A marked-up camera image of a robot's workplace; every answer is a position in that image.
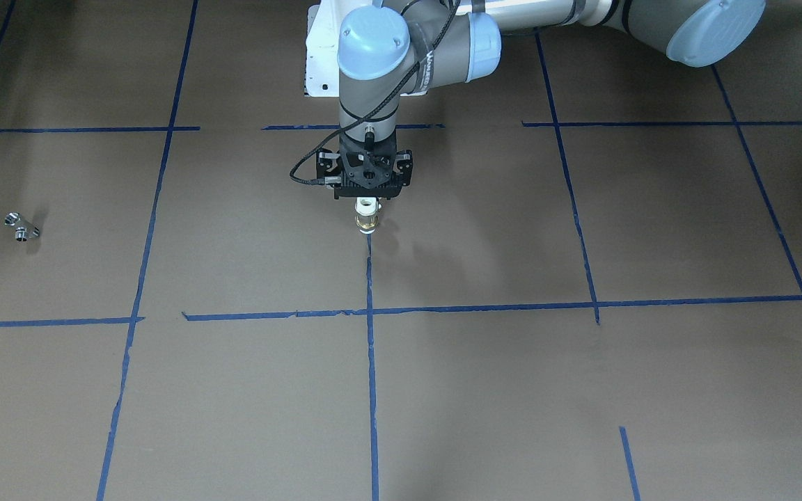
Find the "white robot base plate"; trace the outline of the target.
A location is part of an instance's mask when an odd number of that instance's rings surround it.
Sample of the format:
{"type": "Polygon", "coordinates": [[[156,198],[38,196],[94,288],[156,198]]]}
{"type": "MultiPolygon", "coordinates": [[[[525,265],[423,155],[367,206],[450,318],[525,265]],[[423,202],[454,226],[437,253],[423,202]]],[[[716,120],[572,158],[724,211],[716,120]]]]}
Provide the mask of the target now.
{"type": "Polygon", "coordinates": [[[316,98],[338,97],[338,28],[343,1],[321,1],[308,9],[304,89],[316,98]]]}

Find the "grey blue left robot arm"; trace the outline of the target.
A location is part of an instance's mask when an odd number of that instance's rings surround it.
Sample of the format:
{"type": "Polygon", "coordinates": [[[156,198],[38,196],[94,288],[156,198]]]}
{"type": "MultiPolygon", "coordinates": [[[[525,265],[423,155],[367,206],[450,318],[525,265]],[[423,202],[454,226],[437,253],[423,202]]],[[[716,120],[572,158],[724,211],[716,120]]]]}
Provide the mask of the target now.
{"type": "Polygon", "coordinates": [[[338,98],[337,151],[310,152],[337,198],[394,198],[413,155],[397,146],[402,96],[491,75],[503,41],[548,26],[610,26],[690,67],[731,54],[764,1],[321,1],[308,12],[306,92],[338,98]]]}

